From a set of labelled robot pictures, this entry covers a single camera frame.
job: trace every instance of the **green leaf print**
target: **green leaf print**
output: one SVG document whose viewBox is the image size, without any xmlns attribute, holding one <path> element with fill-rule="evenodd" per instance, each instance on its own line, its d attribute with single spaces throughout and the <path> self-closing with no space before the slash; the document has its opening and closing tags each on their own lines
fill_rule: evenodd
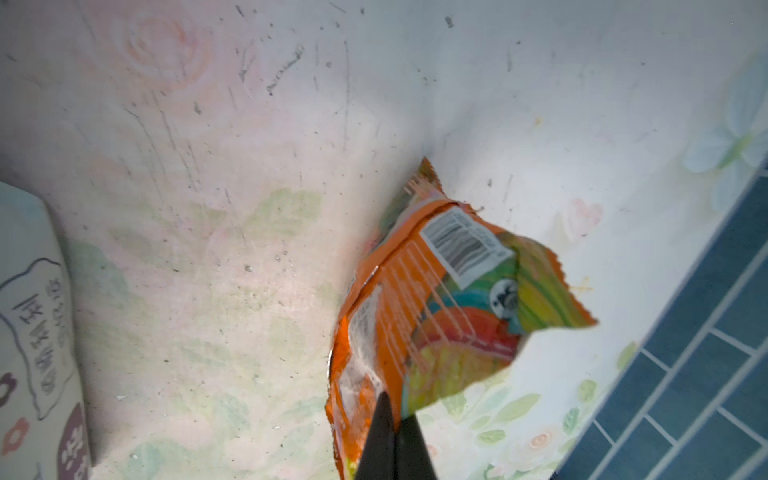
<svg viewBox="0 0 768 480">
<path fill-rule="evenodd" d="M 149 442 L 144 442 L 128 455 L 124 468 L 125 478 L 152 480 L 165 463 L 161 451 Z"/>
<path fill-rule="evenodd" d="M 635 342 L 630 342 L 629 345 L 625 346 L 624 349 L 621 350 L 621 354 L 619 354 L 619 360 L 616 362 L 616 368 L 619 369 L 620 372 L 623 372 L 624 369 L 627 368 L 627 365 L 629 365 L 629 362 L 632 360 L 632 357 L 636 351 L 637 344 Z"/>
<path fill-rule="evenodd" d="M 475 420 L 469 428 L 472 430 L 479 430 L 484 426 L 486 426 L 490 421 L 491 421 L 490 415 L 483 415 L 479 419 Z"/>
<path fill-rule="evenodd" d="M 275 442 L 282 446 L 270 454 L 270 457 L 267 459 L 268 466 L 281 463 L 298 465 L 306 462 L 309 459 L 306 446 L 314 432 L 315 425 L 313 422 L 299 425 L 288 432 L 279 442 Z"/>
<path fill-rule="evenodd" d="M 493 387 L 497 385 L 501 385 L 502 383 L 506 382 L 508 374 L 509 374 L 509 369 L 499 370 L 498 372 L 489 376 L 487 379 L 483 380 L 482 384 L 485 386 L 485 389 L 490 390 Z"/>
<path fill-rule="evenodd" d="M 426 413 L 416 413 L 416 418 L 419 420 L 419 426 L 426 427 L 435 422 L 435 419 Z"/>
<path fill-rule="evenodd" d="M 594 399 L 594 392 L 598 389 L 598 383 L 591 379 L 586 379 L 578 386 L 578 399 L 584 403 L 589 403 Z"/>
<path fill-rule="evenodd" d="M 461 415 L 462 412 L 464 412 L 464 407 L 467 405 L 467 399 L 464 397 L 464 392 L 445 397 L 444 399 L 441 399 L 440 402 L 442 402 L 443 406 L 448 411 L 448 414 L 454 417 Z"/>
<path fill-rule="evenodd" d="M 294 422 L 308 419 L 324 410 L 326 400 L 327 398 L 324 396 L 301 399 L 295 403 L 292 408 L 281 413 L 279 418 L 283 420 L 293 420 Z"/>
<path fill-rule="evenodd" d="M 576 444 L 576 440 L 578 440 L 578 437 L 574 437 L 572 439 L 569 439 L 566 443 L 563 445 L 560 445 L 560 448 L 558 449 L 558 452 L 560 453 L 568 453 L 571 451 L 571 449 Z"/>
<path fill-rule="evenodd" d="M 239 432 L 250 429 L 248 405 L 245 402 L 229 393 L 222 393 L 214 398 L 212 420 L 221 435 L 233 439 Z"/>
<path fill-rule="evenodd" d="M 499 410 L 494 422 L 509 423 L 512 420 L 519 419 L 536 405 L 539 397 L 541 397 L 541 395 L 538 393 L 529 393 L 519 399 L 512 400 L 505 405 L 504 408 Z"/>
<path fill-rule="evenodd" d="M 493 470 L 493 464 L 489 463 L 488 466 L 485 467 L 485 470 L 483 470 L 483 473 L 482 473 L 482 477 L 484 480 L 494 480 L 495 478 L 501 478 L 502 480 L 504 479 L 504 477 L 489 477 L 488 472 L 490 472 L 491 470 Z"/>
<path fill-rule="evenodd" d="M 507 436 L 504 430 L 488 430 L 478 435 L 477 441 L 481 445 L 494 445 Z"/>
<path fill-rule="evenodd" d="M 483 401 L 483 403 L 477 408 L 477 411 L 473 413 L 481 415 L 495 410 L 499 405 L 502 404 L 502 402 L 504 402 L 504 400 L 507 398 L 507 395 L 509 395 L 509 388 L 505 387 L 500 389 L 498 392 L 495 392 L 493 395 L 485 399 L 485 401 Z"/>
<path fill-rule="evenodd" d="M 563 419 L 563 432 L 565 432 L 566 435 L 573 433 L 573 431 L 576 429 L 577 422 L 578 407 L 574 407 L 568 410 L 568 413 L 565 414 L 565 418 Z"/>
</svg>

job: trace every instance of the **tile grout line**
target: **tile grout line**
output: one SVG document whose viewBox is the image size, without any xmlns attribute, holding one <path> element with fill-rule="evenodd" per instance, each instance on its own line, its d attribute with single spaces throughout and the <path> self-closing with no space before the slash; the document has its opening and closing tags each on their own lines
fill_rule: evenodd
<svg viewBox="0 0 768 480">
<path fill-rule="evenodd" d="M 592 423 L 594 423 L 594 426 L 596 426 L 598 430 L 600 430 L 600 433 L 603 434 L 603 436 L 605 437 L 606 440 L 608 440 L 608 443 L 610 443 L 611 446 L 616 445 L 616 442 L 614 442 L 611 436 L 608 435 L 608 432 L 605 431 L 605 429 L 603 428 L 602 425 L 600 425 L 600 422 L 598 422 L 597 419 L 592 420 Z"/>
<path fill-rule="evenodd" d="M 664 430 L 664 427 L 659 425 L 659 423 L 656 420 L 654 420 L 653 417 L 651 417 L 648 414 L 645 414 L 644 418 L 648 421 L 648 423 L 650 423 L 657 430 L 657 432 L 661 434 L 661 436 L 664 437 L 665 440 L 667 440 L 670 443 L 670 445 L 672 446 L 677 445 L 677 440 L 675 440 L 672 435 L 667 433 L 667 430 Z"/>
<path fill-rule="evenodd" d="M 728 335 L 721 329 L 712 327 L 712 330 L 710 330 L 710 333 L 712 333 L 712 335 L 715 335 L 717 338 L 723 340 L 725 343 L 729 343 L 731 346 L 738 348 L 739 350 L 746 353 L 747 355 L 752 356 L 755 354 L 754 348 L 741 343 L 739 340 L 733 338 L 731 335 Z"/>
<path fill-rule="evenodd" d="M 739 293 L 741 293 L 741 290 L 743 289 L 744 285 L 746 285 L 746 283 L 750 280 L 752 275 L 757 271 L 757 269 L 760 267 L 760 265 L 763 263 L 763 260 L 765 260 L 766 257 L 768 257 L 768 242 L 765 242 L 763 244 L 760 250 L 757 251 L 757 254 L 752 258 L 752 260 L 747 264 L 746 268 L 741 272 L 741 274 L 739 275 L 739 278 L 733 283 L 733 285 L 731 285 L 731 287 L 728 289 L 728 292 L 720 300 L 720 302 L 717 304 L 717 306 L 712 311 L 712 313 L 710 313 L 710 315 L 707 317 L 707 321 L 704 322 L 704 324 L 701 326 L 701 328 L 693 337 L 693 339 L 688 343 L 688 346 L 680 354 L 680 357 L 678 357 L 678 359 L 672 365 L 669 372 L 667 372 L 667 374 L 664 376 L 664 378 L 661 379 L 659 384 L 656 385 L 656 388 L 654 389 L 654 391 L 648 396 L 648 398 L 645 400 L 643 405 L 640 407 L 640 410 L 637 411 L 637 413 L 634 415 L 634 417 L 629 422 L 627 427 L 624 429 L 621 435 L 619 435 L 619 438 L 616 439 L 616 443 L 611 446 L 611 449 L 608 450 L 608 452 L 605 454 L 605 456 L 600 461 L 600 463 L 598 463 L 598 466 L 595 467 L 595 469 L 589 475 L 587 480 L 596 480 L 596 478 L 603 473 L 608 463 L 613 459 L 613 457 L 616 455 L 618 450 L 624 445 L 624 443 L 626 443 L 627 439 L 629 438 L 629 435 L 631 435 L 632 432 L 637 428 L 637 426 L 640 425 L 640 422 L 643 420 L 643 417 L 645 416 L 645 414 L 648 413 L 651 406 L 653 406 L 653 404 L 656 402 L 656 400 L 658 400 L 661 394 L 664 393 L 664 390 L 667 388 L 667 386 L 670 383 L 672 383 L 672 379 L 680 371 L 680 369 L 683 368 L 683 365 L 685 365 L 685 362 L 690 358 L 690 356 L 693 355 L 694 350 L 704 341 L 707 335 L 709 335 L 709 329 L 715 326 L 715 323 L 717 323 L 717 320 L 720 319 L 720 317 L 730 307 L 731 303 L 733 303 L 733 301 L 736 299 Z"/>
<path fill-rule="evenodd" d="M 728 383 L 726 383 L 723 388 L 720 389 L 717 395 L 715 395 L 715 397 L 709 402 L 709 404 L 707 404 L 704 410 L 702 410 L 699 416 L 696 417 L 690 427 L 688 427 L 688 430 L 686 430 L 683 436 L 680 437 L 677 445 L 674 445 L 671 449 L 667 450 L 667 453 L 661 457 L 661 460 L 659 460 L 656 466 L 654 466 L 650 473 L 648 473 L 648 475 L 645 477 L 645 480 L 656 480 L 656 478 L 661 475 L 661 472 L 663 472 L 669 466 L 669 464 L 672 462 L 672 460 L 674 460 L 680 450 L 688 444 L 688 442 L 694 437 L 694 435 L 699 432 L 699 430 L 701 430 L 701 427 L 703 427 L 707 420 L 710 419 L 712 414 L 715 413 L 717 407 L 721 406 L 723 402 L 728 399 L 730 394 L 733 393 L 733 391 L 736 390 L 739 385 L 741 385 L 741 382 L 752 372 L 752 370 L 763 359 L 766 353 L 768 353 L 768 339 L 763 340 L 763 343 L 760 345 L 759 349 L 757 349 L 755 355 L 747 359 L 747 361 L 742 364 L 736 373 L 733 374 L 730 380 L 728 380 Z"/>
<path fill-rule="evenodd" d="M 763 447 L 768 447 L 768 440 L 765 440 L 763 437 L 761 437 L 759 433 L 752 430 L 749 425 L 739 420 L 739 418 L 736 417 L 733 413 L 725 410 L 725 407 L 717 407 L 717 413 L 720 413 L 722 416 L 728 419 L 729 422 L 742 429 L 744 433 L 752 437 L 752 440 L 759 443 Z"/>
<path fill-rule="evenodd" d="M 656 356 L 653 353 L 647 351 L 646 349 L 640 349 L 640 353 L 642 353 L 643 355 L 648 357 L 648 359 L 651 362 L 653 362 L 656 365 L 658 365 L 658 367 L 660 369 L 662 369 L 663 371 L 665 371 L 665 372 L 669 372 L 670 371 L 670 367 L 668 367 L 666 363 L 664 363 L 661 360 L 659 360 L 658 358 L 656 358 Z"/>
<path fill-rule="evenodd" d="M 728 480 L 745 480 L 746 476 L 754 472 L 756 468 L 760 467 L 760 464 L 762 464 L 763 460 L 766 458 L 768 458 L 768 447 L 762 447 L 749 457 L 746 462 L 741 464 L 739 469 L 736 470 L 733 475 L 728 477 Z"/>
</svg>

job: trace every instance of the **white packaging bag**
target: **white packaging bag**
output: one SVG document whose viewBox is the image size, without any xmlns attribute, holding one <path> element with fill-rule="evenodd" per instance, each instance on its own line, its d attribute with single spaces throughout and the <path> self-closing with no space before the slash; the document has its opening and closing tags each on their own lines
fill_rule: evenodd
<svg viewBox="0 0 768 480">
<path fill-rule="evenodd" d="M 69 279 L 45 205 L 0 183 L 0 478 L 91 467 Z"/>
</svg>

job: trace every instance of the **floral pattern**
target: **floral pattern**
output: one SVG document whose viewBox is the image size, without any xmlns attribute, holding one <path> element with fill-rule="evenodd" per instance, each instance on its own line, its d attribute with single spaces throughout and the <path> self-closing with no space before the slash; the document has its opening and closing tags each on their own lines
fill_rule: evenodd
<svg viewBox="0 0 768 480">
<path fill-rule="evenodd" d="M 621 350 L 613 375 L 636 351 L 635 342 Z M 416 414 L 441 480 L 549 480 L 610 386 L 583 379 L 572 392 L 576 404 L 552 423 L 551 412 L 537 408 L 547 399 L 516 392 L 509 377 L 503 370 Z"/>
<path fill-rule="evenodd" d="M 718 170 L 720 178 L 712 190 L 711 203 L 724 211 L 739 197 L 753 172 L 768 153 L 768 130 L 754 131 L 753 124 L 768 91 L 768 51 L 757 56 L 732 83 L 724 124 L 702 134 L 683 158 L 695 174 Z"/>
</svg>

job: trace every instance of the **orange snack bag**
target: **orange snack bag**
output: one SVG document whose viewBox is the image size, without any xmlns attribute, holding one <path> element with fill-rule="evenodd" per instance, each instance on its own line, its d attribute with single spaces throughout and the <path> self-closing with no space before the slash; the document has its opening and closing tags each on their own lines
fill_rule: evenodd
<svg viewBox="0 0 768 480">
<path fill-rule="evenodd" d="M 554 253 L 448 199 L 424 159 L 379 221 L 336 325 L 326 414 L 342 480 L 382 391 L 397 427 L 508 366 L 533 331 L 595 323 Z"/>
</svg>

